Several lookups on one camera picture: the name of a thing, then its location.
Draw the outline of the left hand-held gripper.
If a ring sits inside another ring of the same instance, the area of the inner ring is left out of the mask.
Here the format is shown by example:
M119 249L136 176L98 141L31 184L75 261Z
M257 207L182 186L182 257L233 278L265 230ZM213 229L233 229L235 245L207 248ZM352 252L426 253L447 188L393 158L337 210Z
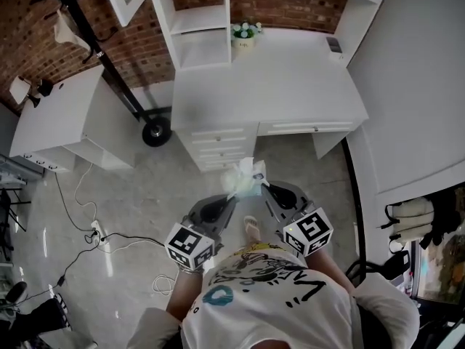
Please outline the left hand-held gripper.
M169 258L188 270L203 267L222 248L222 232L239 200L237 193L231 193L198 201L171 229L165 241Z

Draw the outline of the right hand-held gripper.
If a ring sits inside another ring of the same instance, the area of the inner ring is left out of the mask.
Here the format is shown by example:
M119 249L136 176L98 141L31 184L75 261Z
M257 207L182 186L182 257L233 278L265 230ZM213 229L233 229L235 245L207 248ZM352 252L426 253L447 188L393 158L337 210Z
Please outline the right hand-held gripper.
M301 256L310 256L331 240L333 226L323 208L317 208L299 187L261 182L260 193L277 223L275 233Z

